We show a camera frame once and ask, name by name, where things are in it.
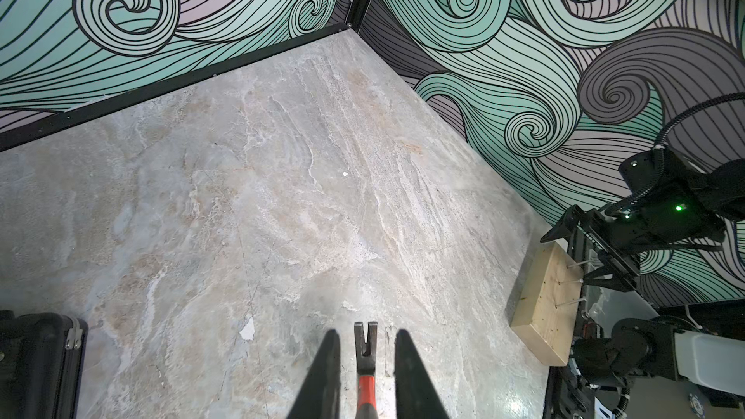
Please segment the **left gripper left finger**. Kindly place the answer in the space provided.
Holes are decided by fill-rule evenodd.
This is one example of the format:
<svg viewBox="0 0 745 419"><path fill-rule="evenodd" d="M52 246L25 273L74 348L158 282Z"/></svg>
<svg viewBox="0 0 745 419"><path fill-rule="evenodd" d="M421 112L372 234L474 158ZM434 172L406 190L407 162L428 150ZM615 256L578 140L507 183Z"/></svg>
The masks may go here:
<svg viewBox="0 0 745 419"><path fill-rule="evenodd" d="M316 352L287 419L339 419L341 397L341 342L329 330Z"/></svg>

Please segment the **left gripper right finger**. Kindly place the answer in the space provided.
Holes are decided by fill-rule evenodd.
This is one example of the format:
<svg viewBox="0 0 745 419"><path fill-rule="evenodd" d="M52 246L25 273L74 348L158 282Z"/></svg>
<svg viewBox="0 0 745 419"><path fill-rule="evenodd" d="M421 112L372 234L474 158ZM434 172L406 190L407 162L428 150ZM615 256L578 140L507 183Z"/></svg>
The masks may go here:
<svg viewBox="0 0 745 419"><path fill-rule="evenodd" d="M407 330L396 336L395 389L398 419L449 418Z"/></svg>

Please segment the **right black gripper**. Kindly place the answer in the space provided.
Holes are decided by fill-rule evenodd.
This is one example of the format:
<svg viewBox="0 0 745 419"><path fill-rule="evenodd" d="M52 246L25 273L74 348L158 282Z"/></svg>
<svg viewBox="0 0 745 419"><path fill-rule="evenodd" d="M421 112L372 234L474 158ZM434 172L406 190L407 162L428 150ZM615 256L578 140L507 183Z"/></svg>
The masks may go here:
<svg viewBox="0 0 745 419"><path fill-rule="evenodd" d="M582 277L584 286L605 288L628 293L638 290L640 261L624 254L611 244L607 227L609 222L597 209L583 211L578 206L566 209L552 228L541 237L541 243L568 240L579 229L593 244L599 267Z"/></svg>

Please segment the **claw hammer orange black handle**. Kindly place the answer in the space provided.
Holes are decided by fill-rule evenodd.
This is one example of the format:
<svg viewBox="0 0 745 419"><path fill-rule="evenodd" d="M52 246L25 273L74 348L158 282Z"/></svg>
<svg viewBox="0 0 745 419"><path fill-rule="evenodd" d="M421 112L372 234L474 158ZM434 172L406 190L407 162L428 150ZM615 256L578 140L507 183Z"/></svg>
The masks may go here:
<svg viewBox="0 0 745 419"><path fill-rule="evenodd" d="M376 408L376 345L378 324L354 323L355 359L357 373L356 419L378 419Z"/></svg>

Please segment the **wooden block with nails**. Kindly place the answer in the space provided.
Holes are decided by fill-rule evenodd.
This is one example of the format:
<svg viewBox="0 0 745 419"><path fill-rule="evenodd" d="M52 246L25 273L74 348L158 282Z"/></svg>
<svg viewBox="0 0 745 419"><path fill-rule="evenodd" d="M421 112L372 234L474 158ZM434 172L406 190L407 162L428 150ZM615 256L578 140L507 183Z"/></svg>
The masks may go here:
<svg viewBox="0 0 745 419"><path fill-rule="evenodd" d="M516 305L510 328L547 367L563 367L570 359L578 305L558 304L581 297L581 287L558 287L556 281L582 279L583 268L556 242L539 247Z"/></svg>

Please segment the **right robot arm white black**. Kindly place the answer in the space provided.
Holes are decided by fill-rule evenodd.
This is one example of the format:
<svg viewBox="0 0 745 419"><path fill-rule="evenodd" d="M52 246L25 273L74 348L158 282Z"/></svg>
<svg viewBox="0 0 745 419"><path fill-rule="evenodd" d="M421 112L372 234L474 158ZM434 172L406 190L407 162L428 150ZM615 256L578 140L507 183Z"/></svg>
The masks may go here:
<svg viewBox="0 0 745 419"><path fill-rule="evenodd" d="M672 149L667 136L695 114L743 99L741 92L726 94L675 116L652 149L620 165L629 197L590 211L572 206L541 240L567 239L581 231L601 261L599 269L584 275L583 284L620 292L638 287L644 253L721 250L728 224L744 218L744 162L736 159L704 173ZM743 341L657 318L625 318L607 338L578 339L572 360L580 376L599 387L627 388L634 376L661 376L744 395Z"/></svg>

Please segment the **black hard case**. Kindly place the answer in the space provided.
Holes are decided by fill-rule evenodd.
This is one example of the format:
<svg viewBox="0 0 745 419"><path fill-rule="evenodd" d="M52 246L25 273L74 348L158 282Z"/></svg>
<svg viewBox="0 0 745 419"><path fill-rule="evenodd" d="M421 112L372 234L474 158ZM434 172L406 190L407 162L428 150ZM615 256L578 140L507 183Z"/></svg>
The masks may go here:
<svg viewBox="0 0 745 419"><path fill-rule="evenodd" d="M87 322L45 312L1 312L1 416L77 415Z"/></svg>

